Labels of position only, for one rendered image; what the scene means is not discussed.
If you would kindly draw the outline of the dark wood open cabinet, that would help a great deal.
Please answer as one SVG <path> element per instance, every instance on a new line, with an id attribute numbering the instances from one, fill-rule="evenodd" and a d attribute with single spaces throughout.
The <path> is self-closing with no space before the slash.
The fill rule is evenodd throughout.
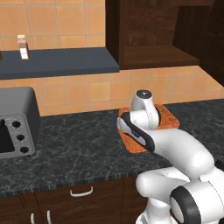
<path id="1" fill-rule="evenodd" d="M 122 70 L 198 66 L 224 86 L 224 0 L 105 0 Z"/>

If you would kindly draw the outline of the dark wood drawer front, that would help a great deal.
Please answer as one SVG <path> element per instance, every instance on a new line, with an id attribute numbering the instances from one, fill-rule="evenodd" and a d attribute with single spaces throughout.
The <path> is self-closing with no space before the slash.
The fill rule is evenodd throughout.
<path id="1" fill-rule="evenodd" d="M 84 193 L 94 188 L 92 194 L 74 198 L 70 195 L 70 190 L 74 193 Z M 92 184 L 69 186 L 49 191 L 36 192 L 38 203 L 41 207 L 50 205 L 69 205 L 76 203 L 78 205 L 106 205 L 109 207 L 120 206 L 123 195 L 123 180 L 114 179 Z"/>

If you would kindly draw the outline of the dark wood cupboard door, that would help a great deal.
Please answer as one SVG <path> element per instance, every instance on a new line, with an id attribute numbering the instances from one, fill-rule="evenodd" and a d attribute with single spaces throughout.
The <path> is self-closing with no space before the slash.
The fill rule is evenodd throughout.
<path id="1" fill-rule="evenodd" d="M 52 224 L 121 224 L 121 213 L 114 212 L 109 206 L 93 204 L 50 205 L 42 208 L 45 215 L 50 210 Z"/>
<path id="2" fill-rule="evenodd" d="M 137 177 L 128 177 L 123 181 L 122 224 L 136 224 L 137 217 L 144 211 L 147 199 L 136 189 Z"/>
<path id="3" fill-rule="evenodd" d="M 33 193 L 0 199 L 0 224 L 44 224 Z"/>

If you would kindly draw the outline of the grey toaster oven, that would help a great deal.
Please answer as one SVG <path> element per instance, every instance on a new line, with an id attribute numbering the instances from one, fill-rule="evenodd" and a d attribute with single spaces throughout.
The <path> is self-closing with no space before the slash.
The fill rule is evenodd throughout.
<path id="1" fill-rule="evenodd" d="M 31 87 L 0 88 L 0 159 L 35 152 L 40 114 Z"/>

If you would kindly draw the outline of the small brown white bottle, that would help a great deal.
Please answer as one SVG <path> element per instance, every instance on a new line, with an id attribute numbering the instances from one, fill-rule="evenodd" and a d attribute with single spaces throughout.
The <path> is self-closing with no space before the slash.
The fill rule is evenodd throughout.
<path id="1" fill-rule="evenodd" d="M 30 58 L 28 43 L 25 39 L 25 35 L 17 36 L 17 43 L 20 51 L 20 56 L 22 60 L 28 60 Z"/>

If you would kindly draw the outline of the dark grey wall shelf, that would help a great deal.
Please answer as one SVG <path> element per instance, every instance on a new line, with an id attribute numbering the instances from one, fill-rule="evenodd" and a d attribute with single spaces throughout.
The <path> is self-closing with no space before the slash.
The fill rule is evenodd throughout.
<path id="1" fill-rule="evenodd" d="M 109 74 L 120 70 L 106 47 L 30 50 L 29 59 L 21 59 L 19 51 L 3 51 L 2 55 L 0 80 Z"/>

